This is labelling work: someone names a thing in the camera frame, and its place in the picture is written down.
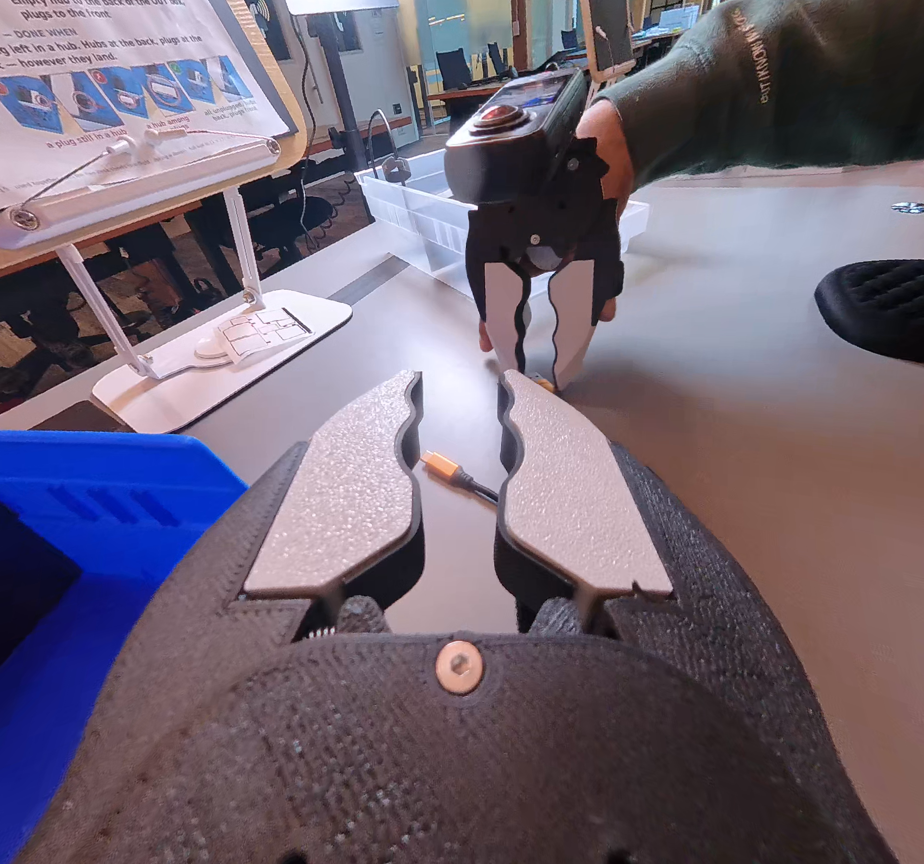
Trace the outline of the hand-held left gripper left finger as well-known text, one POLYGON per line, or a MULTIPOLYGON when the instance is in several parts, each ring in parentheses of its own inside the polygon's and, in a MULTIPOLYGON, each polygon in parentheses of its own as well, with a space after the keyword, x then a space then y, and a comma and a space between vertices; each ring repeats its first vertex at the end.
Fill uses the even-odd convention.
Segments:
POLYGON ((420 485, 423 378, 401 371, 309 440, 244 582, 251 600, 403 598, 425 563, 420 485))

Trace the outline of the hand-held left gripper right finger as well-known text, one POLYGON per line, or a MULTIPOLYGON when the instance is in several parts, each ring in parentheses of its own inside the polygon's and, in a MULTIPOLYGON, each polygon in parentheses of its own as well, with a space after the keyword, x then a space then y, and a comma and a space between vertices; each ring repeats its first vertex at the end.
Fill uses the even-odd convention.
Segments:
POLYGON ((530 559, 596 600, 673 595, 652 532, 613 446, 576 408, 528 376, 499 380, 498 529, 530 559))

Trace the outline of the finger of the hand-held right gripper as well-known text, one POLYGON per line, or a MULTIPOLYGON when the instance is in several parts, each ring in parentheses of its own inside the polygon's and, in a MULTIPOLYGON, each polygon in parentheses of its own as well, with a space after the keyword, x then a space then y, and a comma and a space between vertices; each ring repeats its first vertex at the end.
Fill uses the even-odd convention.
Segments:
POLYGON ((556 315, 552 375, 559 392, 580 373, 593 337, 593 290, 592 260, 574 259, 550 279, 550 304, 556 315))
POLYGON ((524 340, 530 277, 514 265, 492 261, 484 266, 484 323, 503 371, 526 371, 524 340))

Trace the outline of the clear plastic bin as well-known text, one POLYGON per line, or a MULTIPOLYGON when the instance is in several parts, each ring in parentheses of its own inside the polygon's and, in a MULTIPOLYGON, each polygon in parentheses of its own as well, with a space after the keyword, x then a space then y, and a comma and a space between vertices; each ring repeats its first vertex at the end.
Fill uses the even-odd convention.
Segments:
POLYGON ((517 197, 477 206, 456 200, 445 176, 443 150, 408 160, 410 179, 405 184, 389 182, 381 167, 356 172, 355 179, 374 220, 409 233, 415 247, 402 254, 413 266, 471 297, 466 248, 469 215, 488 212, 488 221, 499 223, 501 259, 513 258, 521 247, 554 245, 567 254, 581 239, 603 234, 615 221, 615 210, 606 210, 601 197, 580 196, 567 187, 561 171, 538 195, 517 197))

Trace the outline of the blue plastic bin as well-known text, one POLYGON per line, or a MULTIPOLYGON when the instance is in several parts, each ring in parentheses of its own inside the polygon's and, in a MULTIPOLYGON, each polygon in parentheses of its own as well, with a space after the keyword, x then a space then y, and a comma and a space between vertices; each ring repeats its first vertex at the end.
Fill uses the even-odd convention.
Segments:
POLYGON ((2 862, 46 811, 152 596, 247 488, 185 436, 2 431, 1 504, 83 571, 2 663, 2 862))

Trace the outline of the black forearm pad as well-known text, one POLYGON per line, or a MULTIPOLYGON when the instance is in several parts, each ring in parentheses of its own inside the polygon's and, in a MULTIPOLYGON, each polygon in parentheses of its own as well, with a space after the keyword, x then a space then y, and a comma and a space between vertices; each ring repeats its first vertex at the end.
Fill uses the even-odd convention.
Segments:
POLYGON ((878 259, 829 272, 814 292, 826 325, 873 354, 923 363, 923 260, 878 259))

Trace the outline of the person's right hand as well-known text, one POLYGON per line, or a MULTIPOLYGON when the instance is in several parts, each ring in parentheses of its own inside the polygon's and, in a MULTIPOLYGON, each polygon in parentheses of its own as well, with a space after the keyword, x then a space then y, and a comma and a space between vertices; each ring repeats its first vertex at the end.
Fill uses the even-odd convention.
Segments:
MULTIPOLYGON (((608 99, 596 100, 577 124, 576 136, 582 140, 595 140, 596 154, 607 164, 607 173, 601 182, 603 197, 616 202, 616 220, 619 222, 634 188, 634 170, 618 108, 608 99)), ((530 277, 545 272, 545 268, 533 263, 528 255, 518 265, 530 277)), ((614 294, 608 298, 599 316, 600 322, 611 322, 615 318, 617 297, 618 294, 614 294)), ((491 337, 484 321, 479 321, 479 349, 483 353, 492 350, 491 337)))

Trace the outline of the white sign stand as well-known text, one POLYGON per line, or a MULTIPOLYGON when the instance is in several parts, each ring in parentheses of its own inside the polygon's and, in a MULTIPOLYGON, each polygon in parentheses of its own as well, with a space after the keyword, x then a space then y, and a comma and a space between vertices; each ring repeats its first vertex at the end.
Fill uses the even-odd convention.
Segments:
POLYGON ((281 152, 278 141, 265 135, 148 126, 141 139, 114 139, 26 200, 2 209, 2 248, 47 242, 103 325, 122 364, 99 379, 92 397, 133 431, 161 434, 190 426, 345 325, 352 307, 293 290, 264 291, 243 199, 237 187, 227 186, 222 196, 242 267, 242 303, 143 353, 130 343, 76 245, 65 238, 83 225, 100 223, 111 199, 117 211, 137 212, 159 196, 186 196, 194 185, 229 184, 237 174, 273 165, 281 152), (64 208, 64 197, 51 197, 53 189, 83 172, 120 172, 130 160, 199 137, 217 138, 220 151, 155 179, 126 178, 71 192, 82 206, 77 216, 64 208))

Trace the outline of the black bin divider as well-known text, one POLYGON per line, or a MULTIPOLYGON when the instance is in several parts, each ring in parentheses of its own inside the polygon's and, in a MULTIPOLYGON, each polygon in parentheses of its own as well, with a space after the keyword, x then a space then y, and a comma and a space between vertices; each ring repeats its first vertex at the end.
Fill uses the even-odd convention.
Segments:
POLYGON ((1 504, 1 662, 59 604, 83 571, 1 504))

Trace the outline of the white paper sign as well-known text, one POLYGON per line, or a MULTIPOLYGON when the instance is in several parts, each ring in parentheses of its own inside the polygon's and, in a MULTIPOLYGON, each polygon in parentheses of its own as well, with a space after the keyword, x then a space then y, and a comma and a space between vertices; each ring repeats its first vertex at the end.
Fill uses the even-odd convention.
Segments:
POLYGON ((2 208, 244 157, 293 120, 226 0, 1 0, 2 208))

